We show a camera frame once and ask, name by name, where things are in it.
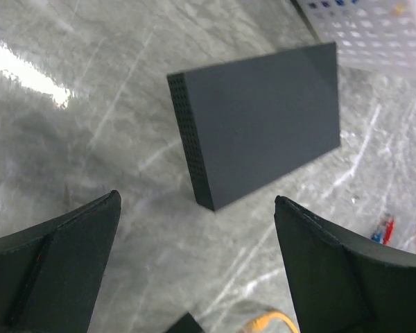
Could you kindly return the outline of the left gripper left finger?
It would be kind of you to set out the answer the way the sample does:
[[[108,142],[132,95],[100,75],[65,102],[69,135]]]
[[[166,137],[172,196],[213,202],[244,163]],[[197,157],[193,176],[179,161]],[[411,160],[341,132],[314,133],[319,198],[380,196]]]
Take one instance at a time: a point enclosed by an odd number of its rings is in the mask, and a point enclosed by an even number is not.
[[[113,190],[0,238],[0,332],[86,332],[121,215]]]

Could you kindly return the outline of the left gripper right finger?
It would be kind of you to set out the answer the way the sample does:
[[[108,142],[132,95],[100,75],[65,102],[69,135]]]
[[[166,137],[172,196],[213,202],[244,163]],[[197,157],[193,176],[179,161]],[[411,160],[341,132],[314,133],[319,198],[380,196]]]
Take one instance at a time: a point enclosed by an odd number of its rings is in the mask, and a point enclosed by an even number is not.
[[[275,199],[275,227],[301,332],[416,332],[416,254]]]

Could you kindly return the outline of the black TP-Link switch box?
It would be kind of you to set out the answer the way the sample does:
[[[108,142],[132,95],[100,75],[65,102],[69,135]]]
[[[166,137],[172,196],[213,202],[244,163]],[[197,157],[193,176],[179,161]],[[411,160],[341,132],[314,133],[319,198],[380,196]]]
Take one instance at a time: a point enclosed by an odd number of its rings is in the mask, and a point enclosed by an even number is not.
[[[205,333],[196,319],[187,312],[174,322],[165,333]]]

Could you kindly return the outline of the black Mercusys switch box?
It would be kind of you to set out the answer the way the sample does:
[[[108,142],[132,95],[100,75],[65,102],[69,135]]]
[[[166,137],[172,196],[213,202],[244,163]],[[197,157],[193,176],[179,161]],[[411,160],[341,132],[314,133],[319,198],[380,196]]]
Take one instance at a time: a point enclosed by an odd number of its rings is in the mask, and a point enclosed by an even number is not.
[[[219,210],[340,146],[333,42],[169,74],[197,204]]]

